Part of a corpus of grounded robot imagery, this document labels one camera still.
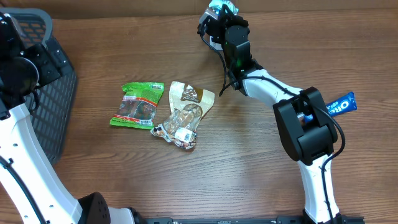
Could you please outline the grey plastic shopping basket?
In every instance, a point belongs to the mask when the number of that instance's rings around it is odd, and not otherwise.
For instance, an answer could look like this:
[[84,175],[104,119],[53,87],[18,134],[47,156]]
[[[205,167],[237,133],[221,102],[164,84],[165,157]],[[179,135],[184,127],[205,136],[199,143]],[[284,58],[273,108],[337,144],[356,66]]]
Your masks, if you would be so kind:
[[45,11],[1,8],[1,119],[10,118],[11,108],[25,104],[45,155],[56,164],[63,153],[78,78],[73,68],[72,74],[37,86],[39,73],[27,58],[27,49],[36,44],[47,49],[45,41],[51,37],[53,21]]

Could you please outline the green snack bag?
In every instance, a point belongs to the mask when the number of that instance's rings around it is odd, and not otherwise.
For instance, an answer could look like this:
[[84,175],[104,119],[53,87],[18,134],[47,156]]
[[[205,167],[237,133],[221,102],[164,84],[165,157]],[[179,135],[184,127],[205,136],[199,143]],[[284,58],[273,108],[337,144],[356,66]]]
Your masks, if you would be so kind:
[[131,82],[122,87],[124,96],[119,109],[111,118],[111,126],[152,129],[164,84],[158,82]]

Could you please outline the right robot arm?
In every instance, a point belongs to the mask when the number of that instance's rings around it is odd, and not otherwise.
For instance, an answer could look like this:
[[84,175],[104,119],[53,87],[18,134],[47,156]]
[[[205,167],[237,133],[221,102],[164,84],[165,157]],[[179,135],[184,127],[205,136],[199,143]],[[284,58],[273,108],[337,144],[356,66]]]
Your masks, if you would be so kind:
[[221,59],[222,89],[232,87],[274,111],[280,141],[299,165],[305,192],[305,223],[341,220],[331,180],[331,162],[339,154],[337,140],[345,140],[329,114],[319,90],[302,90],[272,77],[252,57],[249,24],[231,1],[212,1],[199,20],[198,34],[209,35],[207,46]]

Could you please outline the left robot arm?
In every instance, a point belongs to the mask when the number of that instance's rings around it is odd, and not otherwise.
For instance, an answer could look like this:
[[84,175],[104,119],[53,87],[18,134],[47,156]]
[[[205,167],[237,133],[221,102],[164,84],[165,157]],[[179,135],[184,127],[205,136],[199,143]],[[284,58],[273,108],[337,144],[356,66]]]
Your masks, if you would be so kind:
[[35,134],[25,97],[73,74],[66,53],[52,36],[52,20],[40,9],[29,12],[45,24],[43,40],[27,47],[13,18],[1,9],[1,183],[24,223],[140,223],[131,207],[109,207],[99,192],[80,199],[65,188]]

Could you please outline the beige nut snack bag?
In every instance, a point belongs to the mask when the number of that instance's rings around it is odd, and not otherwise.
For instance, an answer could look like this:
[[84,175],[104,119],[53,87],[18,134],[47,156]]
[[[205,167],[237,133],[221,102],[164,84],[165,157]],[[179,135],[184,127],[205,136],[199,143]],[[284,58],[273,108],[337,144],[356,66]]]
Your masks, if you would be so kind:
[[214,101],[215,94],[211,91],[173,81],[169,91],[171,115],[151,129],[150,133],[189,150],[195,147],[197,127],[213,107]]

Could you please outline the blue Oreo cookie pack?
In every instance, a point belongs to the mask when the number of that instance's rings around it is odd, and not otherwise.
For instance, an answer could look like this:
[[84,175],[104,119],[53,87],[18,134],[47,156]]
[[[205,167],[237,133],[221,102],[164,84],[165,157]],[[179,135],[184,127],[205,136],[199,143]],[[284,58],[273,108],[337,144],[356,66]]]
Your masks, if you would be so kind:
[[345,96],[342,96],[339,99],[327,104],[326,108],[329,115],[332,117],[358,109],[355,95],[352,91],[347,93]]

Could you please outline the white barcode scanner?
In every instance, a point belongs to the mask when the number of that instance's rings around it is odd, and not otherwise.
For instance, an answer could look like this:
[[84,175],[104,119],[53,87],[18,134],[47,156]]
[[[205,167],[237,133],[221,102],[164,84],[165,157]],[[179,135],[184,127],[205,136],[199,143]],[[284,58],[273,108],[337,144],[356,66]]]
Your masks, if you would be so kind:
[[223,51],[223,48],[222,48],[221,44],[214,42],[212,36],[210,36],[209,41],[210,41],[210,45],[211,45],[214,49],[216,49],[216,50],[218,50],[218,51]]

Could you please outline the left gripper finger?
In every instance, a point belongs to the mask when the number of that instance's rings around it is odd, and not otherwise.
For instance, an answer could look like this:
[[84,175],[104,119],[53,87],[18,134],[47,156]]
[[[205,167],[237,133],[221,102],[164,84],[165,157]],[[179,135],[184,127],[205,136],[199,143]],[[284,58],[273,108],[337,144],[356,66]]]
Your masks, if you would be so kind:
[[64,51],[55,51],[54,60],[62,76],[73,73],[73,66]]
[[47,46],[47,52],[53,56],[62,58],[64,56],[63,50],[55,37],[51,37],[45,41]]

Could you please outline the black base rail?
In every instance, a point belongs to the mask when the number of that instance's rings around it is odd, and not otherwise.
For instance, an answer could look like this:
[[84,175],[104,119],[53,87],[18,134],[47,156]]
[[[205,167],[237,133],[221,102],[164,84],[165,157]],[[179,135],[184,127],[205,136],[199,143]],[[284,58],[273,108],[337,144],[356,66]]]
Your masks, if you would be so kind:
[[305,216],[278,216],[276,218],[239,218],[239,219],[173,219],[170,217],[134,219],[138,224],[308,224],[314,223]]

